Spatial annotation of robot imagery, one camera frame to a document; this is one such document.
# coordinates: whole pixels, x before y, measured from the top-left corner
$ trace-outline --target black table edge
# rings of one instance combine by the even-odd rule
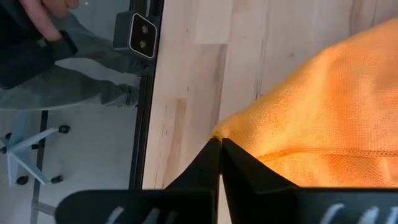
[[[160,25],[162,22],[163,5],[164,0],[150,0],[151,6],[149,14],[159,18],[159,35],[158,43],[160,38]],[[145,15],[147,0],[131,0],[130,10],[135,10]],[[146,157],[146,147],[149,132],[149,119],[150,110],[152,107],[152,96],[154,92],[154,80],[153,76],[142,76],[140,83],[140,92],[137,109],[136,128],[134,133],[134,144],[132,149],[131,168],[130,168],[130,179],[129,179],[129,190],[136,190],[142,188],[142,181],[144,178],[144,166]]]

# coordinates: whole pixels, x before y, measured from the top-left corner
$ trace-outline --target leg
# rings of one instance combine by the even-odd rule
[[[42,171],[32,163],[28,152],[17,152],[11,155],[18,163],[32,174],[41,184],[49,183],[49,180],[43,175]]]
[[[47,129],[39,134],[36,134],[35,136],[11,146],[9,151],[13,153],[29,151],[33,144],[38,143],[41,139],[46,138],[47,136],[56,132],[58,132],[58,128]]]
[[[0,109],[52,110],[79,104],[135,106],[139,90],[94,80],[78,71],[54,66],[11,89],[0,90]]]
[[[17,174],[18,174],[18,162],[14,159],[11,154],[7,155],[7,171],[8,171],[8,183],[9,186],[12,187],[17,182]]]
[[[65,30],[78,48],[76,58],[90,58],[115,71],[126,73],[130,67],[128,57],[113,50],[110,40],[101,38],[84,28],[73,13],[65,19],[52,16],[52,21],[59,30]]]
[[[19,112],[17,115],[17,121],[12,129],[9,145],[12,146],[17,142],[20,142],[24,139],[25,132],[25,124],[26,124],[26,113]]]

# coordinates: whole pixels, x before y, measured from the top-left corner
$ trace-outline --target office chair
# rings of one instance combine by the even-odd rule
[[[4,147],[0,149],[0,152],[7,156],[9,186],[25,185],[29,180],[28,176],[17,178],[19,165],[32,174],[32,176],[34,176],[41,184],[57,184],[63,180],[62,176],[58,175],[48,180],[41,170],[32,162],[29,153],[31,150],[35,150],[40,147],[38,142],[41,139],[44,139],[56,132],[67,134],[70,127],[67,125],[61,125],[58,128],[49,128],[35,136],[24,139],[26,117],[26,112],[18,113],[17,121],[12,132],[6,134],[5,137],[0,138],[0,141],[4,144]]]

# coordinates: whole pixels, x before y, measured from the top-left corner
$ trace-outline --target orange cloth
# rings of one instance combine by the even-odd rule
[[[331,46],[216,127],[300,186],[398,186],[398,20]]]

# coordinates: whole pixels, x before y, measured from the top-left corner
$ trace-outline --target wooden table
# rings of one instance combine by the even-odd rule
[[[394,16],[396,0],[165,0],[143,188],[171,183],[219,121],[311,56]]]

